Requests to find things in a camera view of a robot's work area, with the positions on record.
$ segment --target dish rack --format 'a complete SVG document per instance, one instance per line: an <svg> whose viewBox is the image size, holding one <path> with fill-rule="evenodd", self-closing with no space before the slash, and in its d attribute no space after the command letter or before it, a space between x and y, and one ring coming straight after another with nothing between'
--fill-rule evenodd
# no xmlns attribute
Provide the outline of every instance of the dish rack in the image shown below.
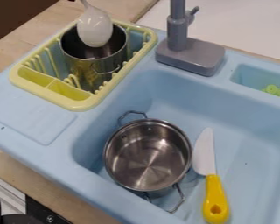
<svg viewBox="0 0 280 224"><path fill-rule="evenodd" d="M10 82L65 109L85 111L93 108L158 42L157 34L151 29L118 20L113 22L123 27L129 35L128 61L124 61L122 69L112 73L112 79L104 81L93 93L81 88L77 77L70 73L60 49L60 37L76 22L17 63L10 70Z"/></svg>

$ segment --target green sponge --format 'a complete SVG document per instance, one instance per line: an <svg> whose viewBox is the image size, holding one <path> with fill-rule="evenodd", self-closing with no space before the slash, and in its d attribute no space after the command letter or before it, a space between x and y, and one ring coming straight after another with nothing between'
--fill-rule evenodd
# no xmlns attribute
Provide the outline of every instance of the green sponge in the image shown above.
<svg viewBox="0 0 280 224"><path fill-rule="evenodd" d="M267 87L262 88L262 91L271 95L277 95L280 97L280 87L269 84Z"/></svg>

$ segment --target light blue sink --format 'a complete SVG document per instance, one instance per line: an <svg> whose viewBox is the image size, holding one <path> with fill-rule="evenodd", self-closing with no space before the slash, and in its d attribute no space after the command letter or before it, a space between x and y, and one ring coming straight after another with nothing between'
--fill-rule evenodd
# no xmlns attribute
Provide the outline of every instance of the light blue sink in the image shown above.
<svg viewBox="0 0 280 224"><path fill-rule="evenodd" d="M157 31L159 41L165 33ZM280 97L259 91L280 86L280 66L227 50L210 78L158 64L154 50L97 107L72 112L12 86L0 74L0 149L124 223L204 223L204 179L190 171L186 201L175 213L173 192L154 204L116 185L102 150L127 110L179 126L194 145L212 127L218 173L230 223L280 224Z"/></svg>

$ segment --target yellow knife handle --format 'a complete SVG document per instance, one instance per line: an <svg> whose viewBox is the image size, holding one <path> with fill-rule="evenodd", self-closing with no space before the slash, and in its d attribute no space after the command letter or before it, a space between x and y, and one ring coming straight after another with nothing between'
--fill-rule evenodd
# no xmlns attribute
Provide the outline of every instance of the yellow knife handle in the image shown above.
<svg viewBox="0 0 280 224"><path fill-rule="evenodd" d="M209 223L221 224L228 220L228 200L218 175L206 176L206 198L202 211L205 220Z"/></svg>

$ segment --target metal pot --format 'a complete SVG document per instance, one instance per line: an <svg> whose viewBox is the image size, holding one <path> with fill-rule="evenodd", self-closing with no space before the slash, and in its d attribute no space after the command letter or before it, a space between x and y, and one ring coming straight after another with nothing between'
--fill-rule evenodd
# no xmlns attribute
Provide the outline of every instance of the metal pot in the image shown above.
<svg viewBox="0 0 280 224"><path fill-rule="evenodd" d="M112 37L106 45L90 47L81 41L74 26L63 34L60 47L81 88L94 92L123 67L128 41L127 32L114 24Z"/></svg>
<svg viewBox="0 0 280 224"><path fill-rule="evenodd" d="M144 119L122 126L122 119L131 113ZM181 199L168 211L176 212L185 201L179 181L192 163L192 147L186 134L169 122L133 110L122 115L118 123L122 127L107 141L103 152L108 174L118 185L144 194L149 201L177 188Z"/></svg>

